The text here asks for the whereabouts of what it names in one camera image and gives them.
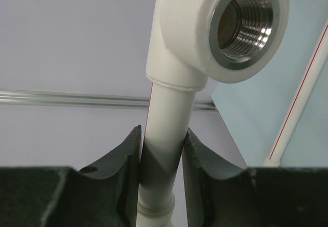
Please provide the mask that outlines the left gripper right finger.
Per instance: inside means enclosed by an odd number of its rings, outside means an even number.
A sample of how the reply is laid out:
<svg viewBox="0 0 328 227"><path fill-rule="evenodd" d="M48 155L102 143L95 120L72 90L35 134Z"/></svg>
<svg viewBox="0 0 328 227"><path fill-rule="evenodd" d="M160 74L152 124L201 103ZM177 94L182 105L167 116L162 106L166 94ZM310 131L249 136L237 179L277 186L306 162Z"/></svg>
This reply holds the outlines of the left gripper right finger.
<svg viewBox="0 0 328 227"><path fill-rule="evenodd" d="M189 226L327 226L327 168L240 168L188 131Z"/></svg>

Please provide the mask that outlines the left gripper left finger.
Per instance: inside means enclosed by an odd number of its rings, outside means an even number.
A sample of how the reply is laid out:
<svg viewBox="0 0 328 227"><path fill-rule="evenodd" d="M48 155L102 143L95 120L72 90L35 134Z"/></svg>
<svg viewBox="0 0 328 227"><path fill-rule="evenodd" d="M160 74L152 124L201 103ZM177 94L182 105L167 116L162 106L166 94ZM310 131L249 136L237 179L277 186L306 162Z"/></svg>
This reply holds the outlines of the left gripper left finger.
<svg viewBox="0 0 328 227"><path fill-rule="evenodd" d="M1 168L1 226L135 226L141 126L80 169Z"/></svg>

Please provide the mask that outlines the white PVC pipe frame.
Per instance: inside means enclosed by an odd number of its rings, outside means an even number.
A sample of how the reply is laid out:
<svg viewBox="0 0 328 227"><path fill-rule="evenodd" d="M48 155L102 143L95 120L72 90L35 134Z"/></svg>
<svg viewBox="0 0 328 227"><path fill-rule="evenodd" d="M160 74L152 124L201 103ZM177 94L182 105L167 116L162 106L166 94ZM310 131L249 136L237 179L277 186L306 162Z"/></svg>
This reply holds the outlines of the white PVC pipe frame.
<svg viewBox="0 0 328 227"><path fill-rule="evenodd" d="M233 84L261 71L281 44L288 16L289 0L156 0L137 226L172 226L172 189L195 94L208 78Z"/></svg>

